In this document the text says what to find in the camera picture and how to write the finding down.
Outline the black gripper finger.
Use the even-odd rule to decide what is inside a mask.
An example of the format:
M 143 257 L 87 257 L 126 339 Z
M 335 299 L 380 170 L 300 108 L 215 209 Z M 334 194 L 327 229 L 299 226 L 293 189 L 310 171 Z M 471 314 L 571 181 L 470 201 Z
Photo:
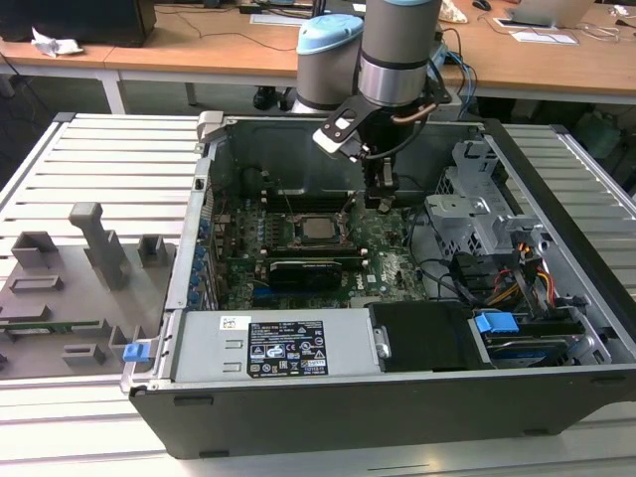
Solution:
M 398 175 L 394 172 L 395 162 L 395 156 L 364 162 L 364 198 L 367 209 L 388 213 L 393 208 L 399 187 Z

